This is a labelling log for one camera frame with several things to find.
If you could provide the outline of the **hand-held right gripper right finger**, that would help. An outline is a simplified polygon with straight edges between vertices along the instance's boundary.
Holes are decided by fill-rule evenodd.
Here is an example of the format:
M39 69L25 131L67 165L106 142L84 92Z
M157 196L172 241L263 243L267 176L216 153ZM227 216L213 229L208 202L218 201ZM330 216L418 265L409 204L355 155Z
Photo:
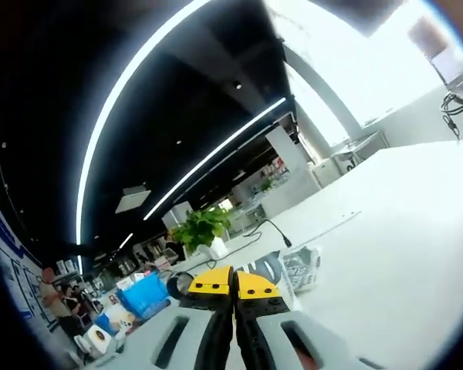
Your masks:
M382 369L353 355L343 339L301 311L292 311L266 278L233 277L236 339L247 369Z

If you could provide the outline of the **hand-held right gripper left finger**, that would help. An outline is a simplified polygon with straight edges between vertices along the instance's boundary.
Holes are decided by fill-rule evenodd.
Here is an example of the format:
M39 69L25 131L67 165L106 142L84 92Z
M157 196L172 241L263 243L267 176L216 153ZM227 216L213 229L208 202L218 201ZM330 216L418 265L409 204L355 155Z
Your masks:
M224 369L233 337L232 267L197 276L180 303L146 321L101 369Z

